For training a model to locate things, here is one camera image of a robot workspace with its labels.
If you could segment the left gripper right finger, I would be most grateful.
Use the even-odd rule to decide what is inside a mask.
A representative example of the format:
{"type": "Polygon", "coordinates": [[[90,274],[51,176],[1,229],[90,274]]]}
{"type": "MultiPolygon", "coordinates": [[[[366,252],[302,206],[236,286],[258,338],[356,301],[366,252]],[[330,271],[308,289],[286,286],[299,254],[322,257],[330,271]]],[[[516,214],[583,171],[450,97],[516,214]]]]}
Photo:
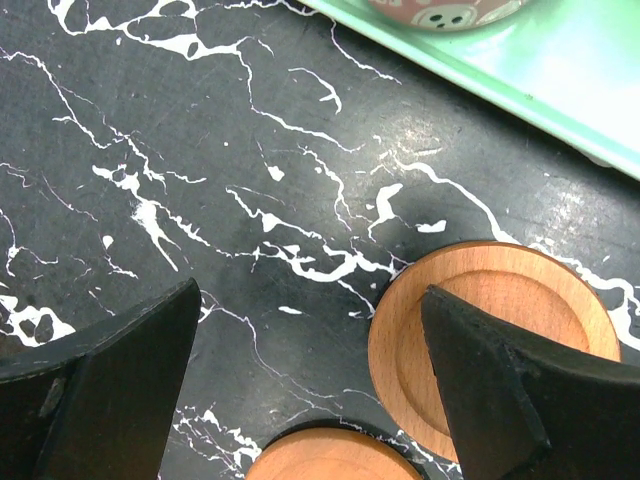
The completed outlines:
{"type": "Polygon", "coordinates": [[[639,369],[430,286],[424,338],[466,479],[636,479],[639,369]]]}

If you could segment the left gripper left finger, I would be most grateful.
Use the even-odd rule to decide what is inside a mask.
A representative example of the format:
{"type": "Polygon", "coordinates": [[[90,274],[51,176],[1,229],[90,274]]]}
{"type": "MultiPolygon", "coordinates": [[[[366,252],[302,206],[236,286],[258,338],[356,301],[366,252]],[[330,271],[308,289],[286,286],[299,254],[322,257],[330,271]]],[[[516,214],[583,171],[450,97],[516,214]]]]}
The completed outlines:
{"type": "Polygon", "coordinates": [[[1,357],[4,479],[154,479],[201,308],[188,279],[42,346],[1,357]]]}

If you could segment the green floral tray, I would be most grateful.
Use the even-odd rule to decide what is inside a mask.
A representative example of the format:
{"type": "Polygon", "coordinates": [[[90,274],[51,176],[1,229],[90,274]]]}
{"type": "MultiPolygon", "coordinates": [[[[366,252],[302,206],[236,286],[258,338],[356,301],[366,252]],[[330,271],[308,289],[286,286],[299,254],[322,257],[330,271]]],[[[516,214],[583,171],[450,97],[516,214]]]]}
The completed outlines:
{"type": "Polygon", "coordinates": [[[532,1],[459,33],[401,26],[367,1],[306,5],[638,178],[638,2],[532,1]]]}

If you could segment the pink halloween mug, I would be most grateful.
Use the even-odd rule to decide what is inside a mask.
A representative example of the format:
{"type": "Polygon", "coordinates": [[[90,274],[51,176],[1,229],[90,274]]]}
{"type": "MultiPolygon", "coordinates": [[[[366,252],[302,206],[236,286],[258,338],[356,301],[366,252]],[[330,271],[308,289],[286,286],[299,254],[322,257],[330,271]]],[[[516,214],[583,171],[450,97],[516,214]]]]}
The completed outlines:
{"type": "Polygon", "coordinates": [[[371,0],[397,23],[426,31],[464,31],[489,25],[521,10],[527,0],[371,0]]]}

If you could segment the light wood coaster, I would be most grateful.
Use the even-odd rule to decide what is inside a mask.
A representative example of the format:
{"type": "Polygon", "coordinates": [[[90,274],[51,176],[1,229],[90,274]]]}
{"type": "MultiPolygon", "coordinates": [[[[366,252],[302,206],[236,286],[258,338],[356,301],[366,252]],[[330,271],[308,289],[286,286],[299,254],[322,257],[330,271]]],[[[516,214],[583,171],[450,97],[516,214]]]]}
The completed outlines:
{"type": "Polygon", "coordinates": [[[448,461],[456,461],[457,455],[421,319],[421,299],[430,285],[560,344],[621,359],[605,306],[555,259],[524,246],[489,241],[462,242],[424,256],[382,296],[370,328],[368,365],[375,391],[400,429],[448,461]]]}
{"type": "Polygon", "coordinates": [[[420,480],[394,449],[368,435],[339,428],[308,428],[276,440],[257,457],[247,480],[420,480]]]}

